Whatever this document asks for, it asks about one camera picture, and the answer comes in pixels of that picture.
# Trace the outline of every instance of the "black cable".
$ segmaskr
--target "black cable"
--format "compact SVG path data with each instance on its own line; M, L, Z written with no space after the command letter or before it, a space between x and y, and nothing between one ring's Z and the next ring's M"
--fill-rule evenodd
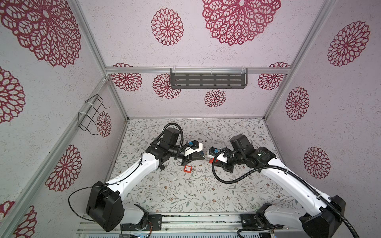
M262 170L262 169L277 169L277 170L281 170L291 176L293 176L294 178L296 178L299 182L301 182L304 186L306 186L314 195L316 196L319 196L319 199L322 200L325 204L327 204L327 207L335 214L337 215L338 217L340 217L340 219L342 220L342 222L348 227L349 231L351 232L352 236L354 238L359 238L359 235L357 234L355 228L349 223L349 221L341 214L341 212L339 210L337 210L329 201L327 201L323 196L320 195L320 193L318 193L311 185L309 185L306 181L304 181L301 177L299 177L297 174L295 174L294 172L292 171L289 171L285 168L282 168L282 167L278 167L278 166L274 166L274 165L265 165L265 166L261 166L261 167L258 167L258 168L255 168L255 169L252 169L250 170L249 172L247 172L246 174L242 175L241 177L237 178L237 179L234 179L234 180L231 180L231 181L225 181L221 178L219 178L216 174L216 171L215 171L215 162L216 162L216 159L217 157L222 154L222 151L218 152L216 154L216 156L214 157L213 159L213 162L212 162L212 172L213 172L213 175L216 177L216 179L218 181L220 181L221 183L224 183L224 184L233 184L233 183L236 183L238 181L241 181L242 179L246 178L247 176L251 175L252 173L258 171L258 170Z
M240 232L260 232L260 231L264 231L264 230L270 230L270 229L275 229L275 228L278 228L278 227L283 227L282 225L273 225L271 227L267 227L267 228L257 228L257 229L239 229L237 231L237 235L240 237L240 238L245 238L243 237Z
M138 169L138 167L139 167L139 166L141 165L141 163L142 163L142 160L143 160L143 153L142 153L142 156L141 156L141 159L140 159L140 163L139 163L138 166L135 168L135 170L132 171L131 174L133 174L133 173ZM105 185L99 185L99 186L90 186L90 187L85 187L85 188L80 188L80 189L78 189L78 190L75 190L74 192L72 192L72 193L69 195L69 198L67 199L67 201L69 202L69 207L70 207L70 209L71 209L72 212L74 212L74 214L77 215L78 217L80 217L80 218L82 218L82 219L85 219L85 220L88 220L88 221L91 221L91 222L95 222L94 220L90 220L90 219L87 219L87 218L84 218L84 217L78 215L78 214L74 211L73 207L72 207L71 204L70 204L70 197L71 197L73 194L75 194L76 192L81 191L81 190L83 190L83 189L87 189L87 188L97 188L97 187L106 187L106 186L110 186L110 185L117 184L117 183L119 183L119 182L125 180L126 178L128 178L131 174L129 174L129 175L128 175L127 177L125 177L124 179L122 179L122 180L120 180L120 181L118 181L118 182L115 182L115 183L113 183L113 184L105 184Z
M169 127L169 126L175 126L175 127L177 127L177 128L179 129L179 131L180 131L180 146L179 146L179 148L177 149L177 153L176 153L176 155L175 155L175 157L174 157L174 160L177 160L177 158L179 157L179 154L180 154L180 152L181 152L181 149L182 149L182 144L184 143L184 134L183 134L183 132L182 132L181 127L180 127L177 123L170 122L170 123L168 123L167 125L165 125L164 128L163 128L163 131L160 133L160 135L158 135L158 136L152 141L151 145L157 143L157 141L160 139L160 137L163 136L165 129L167 129L167 127Z

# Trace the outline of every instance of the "red box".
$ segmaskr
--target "red box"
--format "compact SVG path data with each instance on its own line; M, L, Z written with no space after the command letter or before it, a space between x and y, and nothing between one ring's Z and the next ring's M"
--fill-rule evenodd
M191 173L192 172L192 167L189 166L189 165L184 166L184 172Z

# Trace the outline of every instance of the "floral patterned floor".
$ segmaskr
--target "floral patterned floor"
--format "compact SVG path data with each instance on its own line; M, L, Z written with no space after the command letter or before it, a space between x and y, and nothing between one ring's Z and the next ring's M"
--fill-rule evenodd
M130 120L121 150L112 172L117 176L140 159L149 143L169 122L178 123L184 141L203 143L204 153L210 147L232 148L229 139L244 134L254 148L264 146L276 153L262 119L135 119ZM298 202L271 179L253 173L235 184L218 182L209 159L191 162L192 173L185 173L179 160L170 158L166 169L146 176L127 196L124 203L138 203L149 212L241 212L255 211L263 203L299 208ZM235 166L234 173L216 169L222 179L232 180L249 171Z

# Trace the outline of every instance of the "black mounting plate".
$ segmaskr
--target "black mounting plate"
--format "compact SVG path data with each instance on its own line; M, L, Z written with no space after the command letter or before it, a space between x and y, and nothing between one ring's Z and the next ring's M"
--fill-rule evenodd
M162 228L162 217L163 215L148 215L148 222L151 222L153 227L152 230L161 230ZM142 230L150 230L151 227L147 225ZM122 224L122 231L137 231L133 224Z

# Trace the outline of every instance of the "red doily pattern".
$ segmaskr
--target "red doily pattern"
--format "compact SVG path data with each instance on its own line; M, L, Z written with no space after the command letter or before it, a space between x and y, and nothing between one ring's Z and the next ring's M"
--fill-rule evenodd
M0 17L37 59L66 67L79 57L81 34L65 0L0 0Z
M31 238L34 234L34 228L37 224L37 212L34 211L34 206L30 206L28 213L24 215L21 223L17 226L13 233L13 238Z
M156 12L151 21L151 29L155 38L163 45L178 43L184 32L181 18L168 8Z
M45 185L50 190L63 191L68 189L78 178L81 172L81 153L74 145L69 145L66 153L63 154L54 171L49 175Z
M19 80L0 67L0 124L18 117L24 105L25 94Z
M181 89L171 87L171 76L167 73L156 76L152 87L157 95L166 99L177 97L181 92Z
M107 112L101 112L96 119L96 128L102 137L107 137L111 132L111 118Z
M117 63L113 67L132 67L128 64ZM138 90L142 85L142 77L139 73L117 73L111 74L112 81L116 86L126 91Z
M218 107L221 106L226 99L226 94L222 90L213 89L204 97L204 102L209 107Z
M13 204L14 204L14 201L6 201L5 203L0 205L0 222L2 219L4 219L5 215L11 209Z
M288 94L286 100L286 112L287 115L293 119L297 120L304 116L308 108L308 93L302 87L296 87Z
M328 48L329 62L339 67L352 62L365 49L369 35L369 26L365 22L356 21L345 26Z
M280 0L202 0L205 27L220 43L253 40L273 21Z
M289 67L288 63L276 62L269 67ZM277 88L285 75L281 73L263 73L259 75L258 85L262 89L272 90Z
M307 172L317 179L324 179L331 172L331 161L327 153L318 147L309 148L304 155Z

